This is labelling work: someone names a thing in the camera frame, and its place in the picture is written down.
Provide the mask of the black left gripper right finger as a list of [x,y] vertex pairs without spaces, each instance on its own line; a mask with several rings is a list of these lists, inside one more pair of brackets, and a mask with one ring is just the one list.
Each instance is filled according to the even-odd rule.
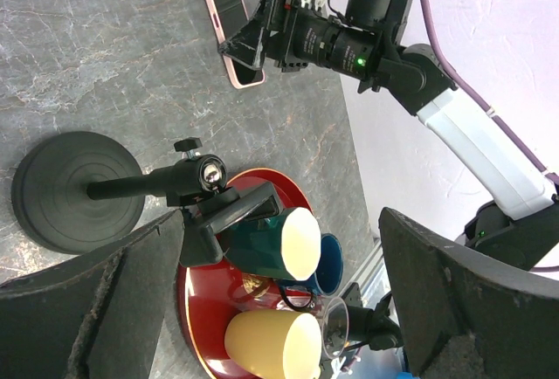
[[384,208],[379,229],[404,350],[420,378],[556,378],[558,283]]

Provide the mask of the pink smartphone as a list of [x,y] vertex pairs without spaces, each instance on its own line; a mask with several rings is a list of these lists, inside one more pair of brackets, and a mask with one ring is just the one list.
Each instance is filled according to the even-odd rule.
[[[210,20],[220,45],[247,23],[244,0],[205,0]],[[254,71],[222,55],[229,80],[236,89],[261,85],[266,76],[262,70]]]

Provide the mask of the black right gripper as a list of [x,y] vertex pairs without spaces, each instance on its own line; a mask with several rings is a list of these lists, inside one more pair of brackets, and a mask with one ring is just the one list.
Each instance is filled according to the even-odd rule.
[[309,64],[341,70],[335,49],[341,24],[322,17],[300,0],[262,0],[263,13],[250,18],[240,10],[219,16],[225,40],[218,52],[250,69],[261,69],[271,59],[284,72],[297,72]]

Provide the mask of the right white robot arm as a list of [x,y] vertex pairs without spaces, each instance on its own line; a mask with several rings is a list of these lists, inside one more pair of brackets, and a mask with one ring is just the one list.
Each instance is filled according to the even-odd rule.
[[558,242],[558,177],[549,173],[446,61],[428,0],[259,0],[219,52],[252,70],[317,65],[388,91],[429,128],[492,196],[466,225],[466,245],[539,272]]

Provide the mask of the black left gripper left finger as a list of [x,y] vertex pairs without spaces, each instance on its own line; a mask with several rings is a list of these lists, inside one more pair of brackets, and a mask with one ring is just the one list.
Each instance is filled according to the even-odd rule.
[[1,285],[3,378],[147,378],[183,246],[171,211]]

